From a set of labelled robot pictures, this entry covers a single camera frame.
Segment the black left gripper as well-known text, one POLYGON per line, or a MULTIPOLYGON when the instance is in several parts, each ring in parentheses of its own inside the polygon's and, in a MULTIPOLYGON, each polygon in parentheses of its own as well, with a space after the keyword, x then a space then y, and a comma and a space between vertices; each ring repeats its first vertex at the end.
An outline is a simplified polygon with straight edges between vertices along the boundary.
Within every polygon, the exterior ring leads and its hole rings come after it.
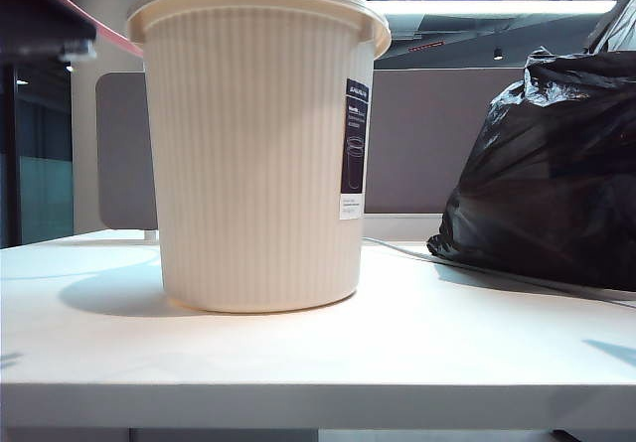
POLYGON ((73 61, 93 52, 95 38, 95 25, 61 0, 1 0, 2 64, 73 61))

